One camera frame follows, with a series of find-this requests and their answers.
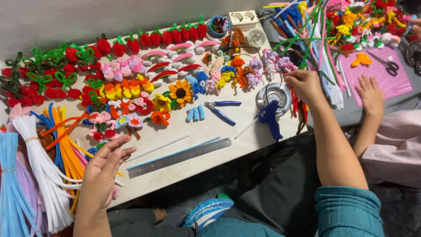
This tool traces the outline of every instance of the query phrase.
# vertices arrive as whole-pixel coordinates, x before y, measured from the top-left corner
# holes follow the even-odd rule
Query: metal ruler
[[[204,155],[206,153],[216,151],[225,147],[231,146],[231,139],[229,137],[214,141],[212,143],[208,143],[205,145],[201,145],[195,148],[192,148],[187,151],[183,151],[181,153],[165,157],[163,159],[150,162],[147,164],[139,165],[137,167],[133,167],[128,169],[129,178],[135,178],[144,174],[147,174],[152,171],[156,171],[173,164],[177,164],[183,161],[186,161],[191,158],[195,158],[197,156]]]

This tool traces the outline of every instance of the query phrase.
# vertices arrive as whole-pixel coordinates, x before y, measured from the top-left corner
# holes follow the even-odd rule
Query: electrical outlet
[[[241,28],[242,31],[249,31],[256,27],[259,22],[256,12],[236,11],[228,14],[228,21],[231,23],[231,29]]]

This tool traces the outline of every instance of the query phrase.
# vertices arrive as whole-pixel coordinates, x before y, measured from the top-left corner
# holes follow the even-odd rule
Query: wall
[[[105,33],[109,38],[197,22],[231,11],[261,9],[270,0],[6,0],[0,8],[0,68],[18,51],[32,57],[32,48],[57,48],[62,42],[94,43]],[[0,100],[0,124],[6,123],[7,106]]]

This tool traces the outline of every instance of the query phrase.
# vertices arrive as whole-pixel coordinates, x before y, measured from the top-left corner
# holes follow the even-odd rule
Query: pliers
[[[208,107],[216,116],[218,116],[223,121],[231,124],[232,126],[235,125],[235,122],[225,116],[221,111],[215,109],[215,106],[239,106],[241,102],[239,101],[215,101],[215,102],[205,102],[206,107]]]

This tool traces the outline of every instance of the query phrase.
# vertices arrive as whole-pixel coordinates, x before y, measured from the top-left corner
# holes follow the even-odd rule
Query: metal bowl
[[[259,110],[263,109],[269,102],[272,100],[277,100],[279,102],[279,106],[283,106],[283,108],[279,108],[276,111],[276,116],[280,117],[284,115],[291,107],[291,93],[286,86],[279,82],[271,82],[259,91],[257,94],[257,107]]]

